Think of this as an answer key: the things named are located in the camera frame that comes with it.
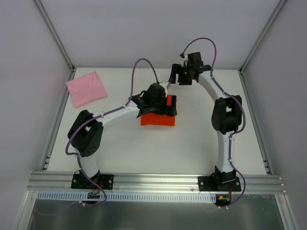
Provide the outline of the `orange t shirt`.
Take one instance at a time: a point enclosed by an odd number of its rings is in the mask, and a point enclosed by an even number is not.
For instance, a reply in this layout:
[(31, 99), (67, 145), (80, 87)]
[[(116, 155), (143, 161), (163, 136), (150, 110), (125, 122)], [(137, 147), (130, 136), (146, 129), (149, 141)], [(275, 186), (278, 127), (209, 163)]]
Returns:
[(150, 112), (149, 114), (141, 116), (141, 126), (175, 126), (176, 116), (167, 116), (166, 99), (167, 97), (162, 100), (161, 106), (157, 112)]

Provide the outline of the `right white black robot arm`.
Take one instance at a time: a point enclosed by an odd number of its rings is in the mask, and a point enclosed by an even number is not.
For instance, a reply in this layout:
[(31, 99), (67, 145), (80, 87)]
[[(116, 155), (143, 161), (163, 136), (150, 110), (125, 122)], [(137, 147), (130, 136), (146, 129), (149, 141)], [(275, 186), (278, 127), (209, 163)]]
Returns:
[(233, 154), (235, 134), (245, 124), (242, 114), (242, 98), (228, 94), (215, 78), (212, 66), (205, 65), (200, 52), (180, 54), (182, 64), (173, 64), (169, 82), (191, 85), (196, 81), (210, 95), (214, 102), (211, 122), (218, 136), (218, 159), (213, 174), (213, 186), (224, 190), (235, 180)]

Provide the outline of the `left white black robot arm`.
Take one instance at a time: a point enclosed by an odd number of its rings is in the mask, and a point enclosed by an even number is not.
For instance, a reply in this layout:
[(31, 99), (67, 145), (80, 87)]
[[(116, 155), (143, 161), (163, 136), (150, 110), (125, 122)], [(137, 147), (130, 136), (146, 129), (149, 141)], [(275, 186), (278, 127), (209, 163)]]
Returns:
[(88, 188), (98, 185), (100, 171), (95, 153), (102, 135), (122, 122), (140, 118), (141, 125), (174, 126), (177, 116), (177, 97), (168, 93), (170, 83), (162, 81), (129, 98), (119, 108), (102, 114), (81, 111), (68, 132), (68, 146), (73, 146), (77, 157), (82, 183)]

